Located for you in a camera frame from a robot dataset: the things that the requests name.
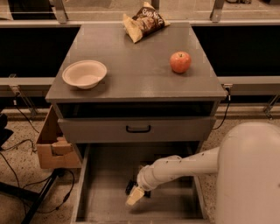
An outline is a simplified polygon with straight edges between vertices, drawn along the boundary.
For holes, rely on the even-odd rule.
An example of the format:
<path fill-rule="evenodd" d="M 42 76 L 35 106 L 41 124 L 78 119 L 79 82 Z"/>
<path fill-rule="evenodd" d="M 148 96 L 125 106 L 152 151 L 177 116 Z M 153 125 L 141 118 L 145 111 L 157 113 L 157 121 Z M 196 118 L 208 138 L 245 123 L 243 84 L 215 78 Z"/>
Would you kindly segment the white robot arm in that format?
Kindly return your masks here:
<path fill-rule="evenodd" d="M 280 127 L 266 122 L 233 127 L 211 150 L 146 165 L 126 204 L 175 179 L 213 173 L 216 224 L 280 224 Z"/>

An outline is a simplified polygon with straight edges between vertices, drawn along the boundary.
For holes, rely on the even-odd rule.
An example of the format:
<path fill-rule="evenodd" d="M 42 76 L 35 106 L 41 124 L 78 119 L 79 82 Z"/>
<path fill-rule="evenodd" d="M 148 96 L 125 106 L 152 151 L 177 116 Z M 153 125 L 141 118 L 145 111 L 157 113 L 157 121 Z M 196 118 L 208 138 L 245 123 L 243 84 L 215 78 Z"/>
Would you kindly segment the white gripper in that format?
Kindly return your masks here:
<path fill-rule="evenodd" d="M 138 186 L 133 186 L 126 200 L 127 206 L 134 206 L 143 196 L 144 191 L 150 192 L 162 184 L 154 175 L 154 167 L 146 165 L 137 174 L 136 182 Z"/>

